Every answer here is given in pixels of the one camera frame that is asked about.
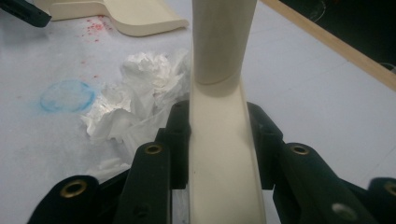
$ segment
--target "white table surface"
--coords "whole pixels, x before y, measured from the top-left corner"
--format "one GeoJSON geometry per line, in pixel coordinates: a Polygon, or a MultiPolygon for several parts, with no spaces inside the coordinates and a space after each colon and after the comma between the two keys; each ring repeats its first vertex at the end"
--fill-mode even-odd
{"type": "MultiPolygon", "coordinates": [[[[191,21],[191,1],[166,0],[191,21]]],[[[191,25],[130,37],[108,18],[50,22],[38,29],[0,11],[0,223],[25,223],[59,181],[121,157],[123,144],[90,142],[79,115],[49,113],[41,94],[80,80],[99,93],[119,83],[120,66],[141,51],[191,47],[191,25]],[[88,27],[102,24],[101,30],[88,27]]],[[[396,177],[396,93],[259,2],[243,67],[247,99],[260,105],[286,142],[307,144],[345,180],[366,188],[396,177]]],[[[268,223],[279,223],[265,192],[268,223]]]]}

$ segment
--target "cream plastic part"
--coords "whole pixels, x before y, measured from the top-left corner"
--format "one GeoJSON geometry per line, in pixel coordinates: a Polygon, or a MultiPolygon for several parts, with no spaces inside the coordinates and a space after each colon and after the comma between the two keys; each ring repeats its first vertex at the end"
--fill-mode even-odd
{"type": "Polygon", "coordinates": [[[143,36],[189,25],[163,0],[35,0],[53,21],[105,15],[126,35],[143,36]]]}
{"type": "Polygon", "coordinates": [[[192,1],[195,79],[239,76],[257,0],[192,1]]]}
{"type": "Polygon", "coordinates": [[[194,64],[190,100],[190,222],[265,223],[262,186],[240,80],[240,67],[256,1],[192,2],[194,64]],[[215,20],[222,17],[221,13],[237,20],[222,18],[221,24],[217,24],[215,20]],[[214,31],[217,27],[228,28],[218,33],[214,31]],[[246,34],[235,34],[234,31],[246,34]],[[232,52],[235,58],[229,57],[227,52],[232,52]]]}

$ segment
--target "crumpled white tissue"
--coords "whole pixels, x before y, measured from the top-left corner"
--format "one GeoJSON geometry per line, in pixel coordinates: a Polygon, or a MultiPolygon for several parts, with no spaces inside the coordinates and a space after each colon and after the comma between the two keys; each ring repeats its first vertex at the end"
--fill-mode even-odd
{"type": "Polygon", "coordinates": [[[141,52],[122,65],[120,85],[106,85],[81,116],[93,142],[116,139],[131,155],[153,141],[166,125],[171,106],[190,91],[190,57],[187,50],[172,55],[141,52]]]}

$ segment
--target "blue stain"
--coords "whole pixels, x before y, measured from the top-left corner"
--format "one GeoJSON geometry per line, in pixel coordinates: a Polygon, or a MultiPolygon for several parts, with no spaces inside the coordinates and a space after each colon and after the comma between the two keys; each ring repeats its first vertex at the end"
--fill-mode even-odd
{"type": "Polygon", "coordinates": [[[87,84],[66,80],[51,85],[40,98],[41,107],[48,112],[78,112],[88,108],[95,92],[87,84]]]}

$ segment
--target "red speckle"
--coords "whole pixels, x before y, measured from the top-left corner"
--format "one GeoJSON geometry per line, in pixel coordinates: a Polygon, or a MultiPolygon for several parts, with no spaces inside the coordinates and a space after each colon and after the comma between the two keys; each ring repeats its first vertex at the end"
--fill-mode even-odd
{"type": "Polygon", "coordinates": [[[95,29],[98,31],[103,30],[103,25],[102,24],[95,24],[95,29]]]}

